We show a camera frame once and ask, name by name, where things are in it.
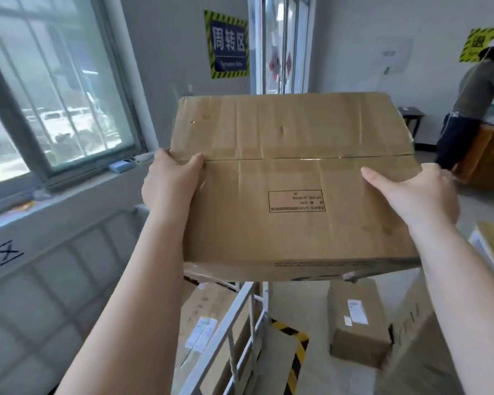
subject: person wearing white cap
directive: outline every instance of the person wearing white cap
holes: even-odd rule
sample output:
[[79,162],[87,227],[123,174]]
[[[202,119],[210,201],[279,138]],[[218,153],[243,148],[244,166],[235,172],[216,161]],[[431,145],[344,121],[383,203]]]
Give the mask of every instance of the person wearing white cap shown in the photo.
[[459,96],[445,117],[436,163],[451,171],[466,155],[494,99],[494,39],[479,53],[481,62],[461,79]]

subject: yellow and black floor tape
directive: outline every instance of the yellow and black floor tape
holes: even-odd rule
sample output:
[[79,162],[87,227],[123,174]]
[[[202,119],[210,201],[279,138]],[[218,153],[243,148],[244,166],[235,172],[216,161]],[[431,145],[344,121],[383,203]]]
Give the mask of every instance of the yellow and black floor tape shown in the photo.
[[296,331],[289,326],[279,322],[275,319],[271,319],[273,328],[280,330],[284,334],[295,337],[298,340],[298,348],[294,353],[293,364],[289,371],[289,377],[287,378],[287,384],[285,385],[284,395],[295,395],[296,384],[298,383],[298,376],[300,375],[300,369],[304,364],[305,352],[308,350],[309,337],[307,334]]

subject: dark pants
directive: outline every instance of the dark pants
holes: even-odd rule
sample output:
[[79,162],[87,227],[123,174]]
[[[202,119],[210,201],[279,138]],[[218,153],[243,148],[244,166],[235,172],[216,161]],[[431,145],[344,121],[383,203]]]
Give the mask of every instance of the dark pants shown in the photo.
[[462,116],[448,118],[447,115],[443,121],[441,138],[437,141],[436,163],[451,171],[467,154],[480,125],[479,119]]

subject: person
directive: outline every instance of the person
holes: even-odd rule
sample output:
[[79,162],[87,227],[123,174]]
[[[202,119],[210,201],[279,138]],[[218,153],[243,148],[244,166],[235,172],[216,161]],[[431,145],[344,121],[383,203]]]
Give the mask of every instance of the person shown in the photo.
[[[170,393],[181,309],[181,243],[202,164],[201,155],[180,166],[165,151],[157,152],[142,188],[150,215],[57,395]],[[430,163],[402,183],[369,168],[362,168],[362,176],[408,225],[465,393],[494,394],[494,276],[456,229],[459,204],[449,172]]]
[[443,121],[435,162],[451,171],[467,154],[494,100],[494,39],[479,53],[481,62],[464,75],[459,96]]

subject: white paper notice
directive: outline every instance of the white paper notice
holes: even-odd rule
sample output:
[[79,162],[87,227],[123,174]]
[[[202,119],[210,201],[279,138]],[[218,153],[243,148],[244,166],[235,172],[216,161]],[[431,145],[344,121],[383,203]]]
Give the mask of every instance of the white paper notice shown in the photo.
[[364,306],[362,306],[362,301],[359,299],[348,299],[349,316],[354,323],[359,323],[361,325],[368,324],[368,318],[366,317],[366,312],[364,312]]
[[198,324],[192,330],[189,339],[186,340],[185,348],[203,353],[216,325],[217,320],[215,318],[200,318]]

